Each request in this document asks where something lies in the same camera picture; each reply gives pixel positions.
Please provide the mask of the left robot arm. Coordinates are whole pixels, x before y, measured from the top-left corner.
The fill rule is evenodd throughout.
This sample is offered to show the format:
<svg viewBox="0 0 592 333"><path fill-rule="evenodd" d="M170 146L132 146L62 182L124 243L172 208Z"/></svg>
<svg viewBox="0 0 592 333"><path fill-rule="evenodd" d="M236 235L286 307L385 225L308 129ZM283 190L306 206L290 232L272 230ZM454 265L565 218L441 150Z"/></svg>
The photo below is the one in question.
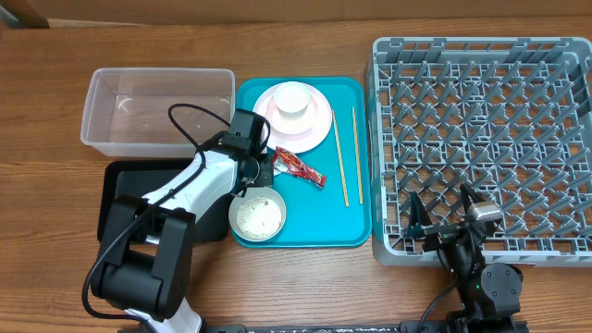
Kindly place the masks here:
<svg viewBox="0 0 592 333"><path fill-rule="evenodd" d="M137 321L149 332L204 331L186 299L193 244L210 240L196 229L208 228L207 213L221 198L271 175L263 165L268 139L261 129L220 131L161 188L116 198L83 282L86 312Z"/></svg>

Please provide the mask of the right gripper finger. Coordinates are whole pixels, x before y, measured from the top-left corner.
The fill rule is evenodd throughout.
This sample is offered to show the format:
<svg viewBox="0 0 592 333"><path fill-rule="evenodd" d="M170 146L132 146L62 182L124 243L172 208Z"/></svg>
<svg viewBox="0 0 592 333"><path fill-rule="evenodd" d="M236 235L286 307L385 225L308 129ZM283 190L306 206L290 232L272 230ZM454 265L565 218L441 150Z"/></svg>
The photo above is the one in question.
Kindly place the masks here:
<svg viewBox="0 0 592 333"><path fill-rule="evenodd" d="M460 191L463 206L471 206L485 201L484 197L477 193L468 182L460 185Z"/></svg>
<svg viewBox="0 0 592 333"><path fill-rule="evenodd" d="M420 196L416 191L412 191L410 194L410 217L405 236L424 237L425 229L432 226L433 223Z"/></svg>

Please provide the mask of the rice pile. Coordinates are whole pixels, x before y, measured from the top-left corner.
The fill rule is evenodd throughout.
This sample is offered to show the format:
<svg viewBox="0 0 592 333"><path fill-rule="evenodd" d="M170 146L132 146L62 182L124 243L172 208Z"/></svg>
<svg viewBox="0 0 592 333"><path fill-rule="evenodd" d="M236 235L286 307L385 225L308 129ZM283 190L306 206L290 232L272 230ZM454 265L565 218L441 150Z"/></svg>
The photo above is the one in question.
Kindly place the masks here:
<svg viewBox="0 0 592 333"><path fill-rule="evenodd" d="M271 199L259 196L239 206L237 229L248 240L264 241L272 238L282 227L282 213Z"/></svg>

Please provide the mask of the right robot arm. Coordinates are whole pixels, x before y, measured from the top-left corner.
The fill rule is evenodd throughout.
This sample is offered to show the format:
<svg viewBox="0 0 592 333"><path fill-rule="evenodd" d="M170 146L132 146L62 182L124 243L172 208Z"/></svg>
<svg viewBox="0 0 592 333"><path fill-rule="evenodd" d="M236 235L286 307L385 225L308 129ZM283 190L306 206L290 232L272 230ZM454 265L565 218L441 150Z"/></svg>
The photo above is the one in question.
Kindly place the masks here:
<svg viewBox="0 0 592 333"><path fill-rule="evenodd" d="M410 220L403 236L423 242L423 250L437 254L453 282L425 309L418 332L525 332L513 316L520 312L524 281L515 265L488 264L480 245L498 229L499 206L484 199L468 184L460 187L464 215L456 224L435 225L416 192L410 194ZM462 308L428 325L427 317L450 292L458 292Z"/></svg>

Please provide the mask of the grey bowl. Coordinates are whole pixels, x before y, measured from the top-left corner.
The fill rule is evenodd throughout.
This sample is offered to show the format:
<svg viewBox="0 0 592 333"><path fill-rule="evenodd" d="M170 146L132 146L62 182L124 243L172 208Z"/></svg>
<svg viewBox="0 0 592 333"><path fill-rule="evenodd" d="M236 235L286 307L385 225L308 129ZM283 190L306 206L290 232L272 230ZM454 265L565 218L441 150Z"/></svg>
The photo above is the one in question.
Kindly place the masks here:
<svg viewBox="0 0 592 333"><path fill-rule="evenodd" d="M243 204L245 201L247 201L248 199L251 199L253 197L259 197L259 196L262 196L262 197L271 199L272 201L274 201L279 206L279 208L281 210L281 213L282 213L282 227L281 228L283 228L283 226L285 224L285 221L286 221L286 217L287 217L287 208L286 208L286 205L285 205L282 197L275 190L273 190L272 188L269 188L269 187L249 188L246 191L246 194L245 194L244 197L235 197L232 200L232 202L230 204L230 208L228 210L228 219L229 219L229 223L230 223L230 226L231 226L232 230L234 231L234 233L236 235L238 235L240 238L242 238L242 239L244 239L246 241L254 241L254 242L268 241L268 240L271 240L272 238L274 238L281 231L281 229L280 229L270 239L267 239L267 240L258 240L258 241L248 240L248 239L246 239L238 231L238 229L237 229L237 212L238 212L239 206L241 204Z"/></svg>

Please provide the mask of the red sauce packet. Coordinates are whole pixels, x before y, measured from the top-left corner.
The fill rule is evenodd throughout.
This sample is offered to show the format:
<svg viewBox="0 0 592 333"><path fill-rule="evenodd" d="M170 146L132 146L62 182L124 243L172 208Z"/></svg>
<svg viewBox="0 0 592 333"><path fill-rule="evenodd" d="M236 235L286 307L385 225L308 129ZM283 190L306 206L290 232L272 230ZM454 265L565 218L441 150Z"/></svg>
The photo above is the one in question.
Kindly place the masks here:
<svg viewBox="0 0 592 333"><path fill-rule="evenodd" d="M273 164L275 170L287 173L295 178L308 180L320 189L325 188L327 177L306 165L300 157L285 148L279 146L276 148Z"/></svg>

